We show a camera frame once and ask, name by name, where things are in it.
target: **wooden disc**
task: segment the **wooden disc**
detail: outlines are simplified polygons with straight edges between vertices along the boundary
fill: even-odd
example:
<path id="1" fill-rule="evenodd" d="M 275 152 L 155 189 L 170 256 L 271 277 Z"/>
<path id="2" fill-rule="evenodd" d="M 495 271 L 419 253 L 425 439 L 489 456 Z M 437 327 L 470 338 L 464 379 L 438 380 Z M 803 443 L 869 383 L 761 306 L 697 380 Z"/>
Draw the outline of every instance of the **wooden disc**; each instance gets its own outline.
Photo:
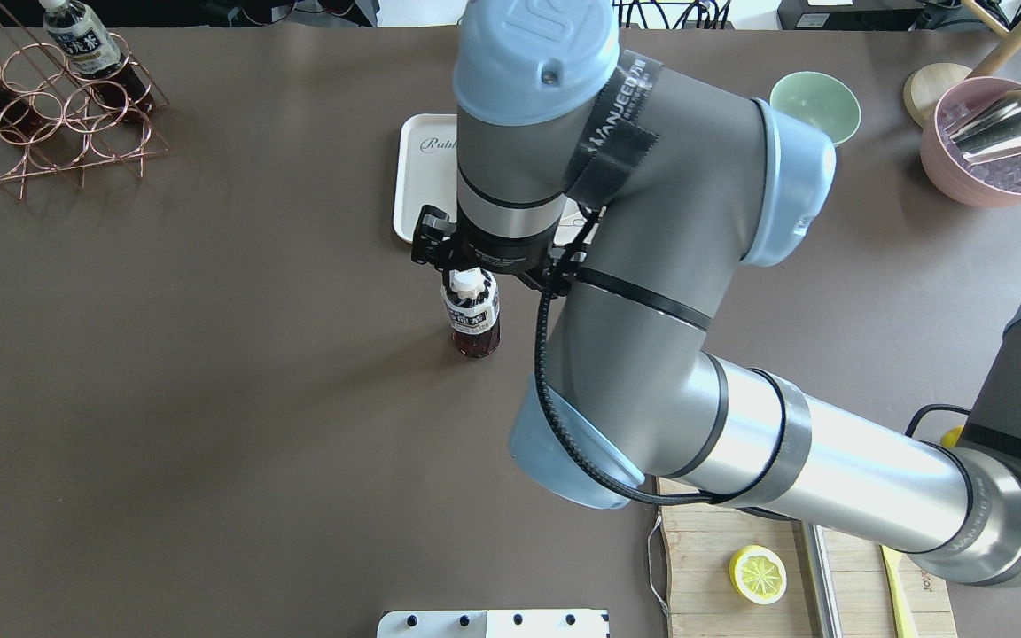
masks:
<path id="1" fill-rule="evenodd" d="M 913 72 L 904 82 L 904 108 L 908 110 L 912 120 L 924 126 L 944 91 L 963 82 L 969 72 L 970 68 L 953 62 L 928 64 Z"/>

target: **green bowl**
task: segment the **green bowl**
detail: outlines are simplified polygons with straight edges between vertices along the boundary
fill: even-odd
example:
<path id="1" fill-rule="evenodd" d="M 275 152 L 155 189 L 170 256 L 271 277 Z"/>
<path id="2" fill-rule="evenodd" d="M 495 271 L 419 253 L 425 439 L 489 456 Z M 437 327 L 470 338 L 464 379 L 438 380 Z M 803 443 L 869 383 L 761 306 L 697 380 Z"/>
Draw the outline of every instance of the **green bowl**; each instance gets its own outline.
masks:
<path id="1" fill-rule="evenodd" d="M 822 131 L 834 146 L 854 137 L 862 125 L 862 105 L 848 86 L 816 70 L 779 80 L 770 90 L 770 105 Z"/>

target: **pink bowl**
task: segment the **pink bowl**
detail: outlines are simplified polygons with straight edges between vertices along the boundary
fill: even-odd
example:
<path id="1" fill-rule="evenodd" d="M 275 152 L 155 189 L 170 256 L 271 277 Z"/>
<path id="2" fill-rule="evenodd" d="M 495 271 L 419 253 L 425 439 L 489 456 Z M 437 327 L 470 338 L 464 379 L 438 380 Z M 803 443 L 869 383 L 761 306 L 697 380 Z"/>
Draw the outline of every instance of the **pink bowl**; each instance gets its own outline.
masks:
<path id="1" fill-rule="evenodd" d="M 928 117 L 928 121 L 924 122 L 924 133 L 920 137 L 920 162 L 923 163 L 928 179 L 931 179 L 932 184 L 944 195 L 966 205 L 981 207 L 1021 203 L 1021 193 L 987 185 L 961 166 L 952 156 L 952 153 L 958 151 L 954 148 L 950 150 L 947 145 L 940 141 L 937 129 L 940 127 L 946 130 L 949 126 L 956 124 L 950 121 L 946 113 L 940 117 L 940 113 L 947 110 L 947 105 L 962 102 L 969 111 L 973 111 L 989 104 L 1010 89 L 1017 89 L 1020 86 L 1018 82 L 1003 78 L 970 78 L 953 86 L 936 102 L 936 108 L 932 111 L 932 116 Z"/>

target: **yellow handle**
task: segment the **yellow handle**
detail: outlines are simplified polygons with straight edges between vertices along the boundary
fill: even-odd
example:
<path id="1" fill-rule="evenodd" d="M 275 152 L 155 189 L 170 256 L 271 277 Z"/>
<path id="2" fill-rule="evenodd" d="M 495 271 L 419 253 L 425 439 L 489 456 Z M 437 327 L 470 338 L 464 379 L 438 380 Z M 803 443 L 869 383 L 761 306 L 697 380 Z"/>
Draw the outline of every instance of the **yellow handle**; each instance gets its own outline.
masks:
<path id="1" fill-rule="evenodd" d="M 909 598 L 904 594 L 904 584 L 896 567 L 901 565 L 901 554 L 895 549 L 880 547 L 884 557 L 884 573 L 888 575 L 888 590 L 892 594 L 892 621 L 896 623 L 896 638 L 920 638 L 917 633 L 917 623 L 913 621 Z"/>

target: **white label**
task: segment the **white label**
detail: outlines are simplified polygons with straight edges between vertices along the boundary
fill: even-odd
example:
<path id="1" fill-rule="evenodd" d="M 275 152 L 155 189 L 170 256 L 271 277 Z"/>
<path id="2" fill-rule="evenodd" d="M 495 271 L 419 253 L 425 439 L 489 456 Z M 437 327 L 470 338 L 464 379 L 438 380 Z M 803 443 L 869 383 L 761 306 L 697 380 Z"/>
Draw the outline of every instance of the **white label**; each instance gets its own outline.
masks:
<path id="1" fill-rule="evenodd" d="M 46 26 L 45 31 L 69 56 L 74 68 L 82 76 L 96 76 L 111 65 L 120 64 L 120 48 L 101 20 L 97 19 L 97 13 L 89 7 L 85 8 L 85 15 L 69 28 Z"/>
<path id="2" fill-rule="evenodd" d="M 794 29 L 823 28 L 826 26 L 827 17 L 830 17 L 829 13 L 803 13 L 803 16 L 797 19 L 797 24 L 794 24 Z"/>
<path id="3" fill-rule="evenodd" d="M 494 328 L 494 323 L 499 320 L 499 290 L 494 285 L 494 280 L 490 275 L 486 275 L 487 286 L 490 287 L 491 294 L 487 296 L 487 301 L 475 304 L 471 307 L 463 307 L 451 303 L 446 290 L 440 288 L 443 296 L 443 305 L 446 306 L 446 317 L 451 322 L 451 328 L 465 335 L 482 335 L 486 331 Z"/>

